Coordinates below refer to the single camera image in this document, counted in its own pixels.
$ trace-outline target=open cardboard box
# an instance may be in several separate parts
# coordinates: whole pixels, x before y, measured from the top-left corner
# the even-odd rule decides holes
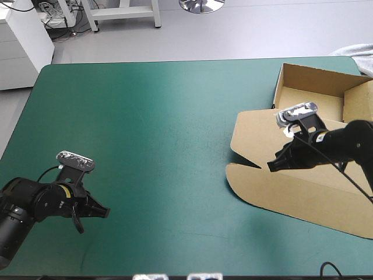
[[[283,109],[312,101],[329,130],[354,119],[373,120],[373,82],[299,65],[284,64],[277,81],[274,107]],[[278,109],[238,114],[231,149],[261,169],[230,163],[227,180],[246,202],[353,235],[373,238],[373,206],[331,165],[271,173],[267,162],[291,141],[276,124]],[[361,167],[354,162],[346,173],[373,195]]]

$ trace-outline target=white furniture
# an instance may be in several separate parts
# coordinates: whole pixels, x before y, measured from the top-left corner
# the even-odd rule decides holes
[[[154,17],[155,27],[161,27],[161,17],[159,13],[158,0],[151,0],[150,6],[130,7],[131,0],[120,0],[118,8],[93,9],[91,0],[82,0],[89,24],[93,31],[98,31],[97,20],[106,19],[130,19]]]
[[[68,27],[74,27],[76,24],[76,17],[78,15],[77,8],[75,8],[73,11],[70,11],[69,6],[66,4],[66,0],[58,0],[58,3],[62,9],[62,12],[64,13],[64,17],[66,18]],[[75,5],[80,5],[80,0],[76,0]],[[39,15],[40,20],[43,23],[48,23],[48,25],[51,26],[52,28],[65,28],[66,27],[64,20],[54,19],[54,20],[49,21],[49,18],[47,18],[47,14],[40,10],[38,10],[38,15]]]
[[[31,0],[6,3],[26,10]],[[0,3],[0,90],[34,86],[41,69],[51,63],[54,45],[35,9],[18,12]]]

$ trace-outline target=black cable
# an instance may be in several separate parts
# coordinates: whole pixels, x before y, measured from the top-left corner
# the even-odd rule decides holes
[[[74,33],[85,33],[85,32],[87,32],[87,31],[89,31],[89,30],[92,30],[92,28],[88,28],[88,29],[86,29],[86,30],[84,30],[84,31],[73,31]]]
[[[60,36],[57,36],[57,37],[54,37],[54,38],[51,38],[51,40],[53,41],[53,40],[59,39],[59,38],[63,37],[64,35],[66,35],[66,34],[68,34],[68,33],[70,33],[70,32],[71,32],[71,31],[68,29],[68,30],[66,30],[66,32],[65,32],[64,34],[62,34],[62,35],[60,35]]]
[[[42,178],[45,174],[47,174],[49,171],[51,171],[51,170],[53,170],[53,169],[57,169],[57,168],[58,168],[58,165],[57,165],[57,166],[53,166],[53,167],[47,169],[46,171],[44,171],[44,172],[42,173],[42,175],[39,176],[39,178],[36,180],[36,182],[40,182],[41,178]]]
[[[342,273],[340,273],[339,269],[334,265],[334,263],[330,262],[330,261],[326,261],[325,263],[323,263],[320,267],[320,280],[323,280],[323,275],[324,275],[324,268],[327,266],[327,265],[330,265],[332,266],[338,273],[339,275],[339,278],[340,279],[343,279],[343,275]]]
[[[35,7],[33,6],[32,8],[28,9],[28,10],[18,10],[16,8],[13,8],[11,6],[8,6],[7,4],[4,4],[4,2],[0,2],[0,4],[3,4],[4,6],[6,6],[7,8],[11,9],[11,10],[14,10],[14,11],[17,11],[17,12],[30,12],[31,10],[35,9]]]
[[[309,146],[311,149],[313,149],[316,153],[318,153],[319,155],[321,155],[324,159],[326,159],[332,166],[334,166],[335,169],[337,169],[339,172],[341,172],[342,175],[345,176],[346,179],[348,179],[348,181],[350,181],[352,183],[352,185],[354,185],[362,194],[365,195],[366,198],[369,199],[369,201],[373,204],[373,199],[349,176],[346,174],[346,172],[344,172],[342,169],[340,169],[330,158],[328,158],[323,152],[319,151],[317,148],[315,148],[314,146],[312,146],[310,143],[308,143],[307,141],[304,141],[303,139],[301,139],[300,137],[296,136],[294,134],[294,137],[297,138],[299,141],[301,141],[303,144],[306,144],[307,146]]]
[[[96,0],[93,0],[93,2],[96,4],[96,6],[97,6],[97,9],[100,9],[100,7],[98,6],[98,4],[97,4],[97,2],[96,2]]]

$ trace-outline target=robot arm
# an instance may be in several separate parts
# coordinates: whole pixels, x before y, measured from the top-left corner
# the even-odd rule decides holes
[[[268,162],[271,172],[283,169],[309,169],[316,165],[328,164],[329,161],[339,165],[343,170],[348,162],[354,160],[363,169],[373,190],[372,122],[355,120],[345,128],[328,131],[317,115],[316,104],[312,102],[282,110],[276,118],[279,127],[284,127],[286,134],[294,138],[276,153],[275,160]]]
[[[83,176],[94,162],[62,151],[57,155],[61,171],[52,183],[14,178],[0,191],[0,270],[7,267],[35,222],[49,216],[72,218],[83,233],[82,217],[106,218],[103,207],[83,187]]]

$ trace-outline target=green tabletop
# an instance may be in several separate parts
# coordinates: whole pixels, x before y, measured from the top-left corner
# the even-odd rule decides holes
[[[372,240],[253,207],[227,184],[237,113],[272,105],[283,62],[359,74],[347,57],[45,67],[0,184],[36,179],[67,149],[96,161],[85,186],[111,213],[83,219],[84,234],[71,219],[36,224],[1,274],[309,275],[324,261],[371,274]]]

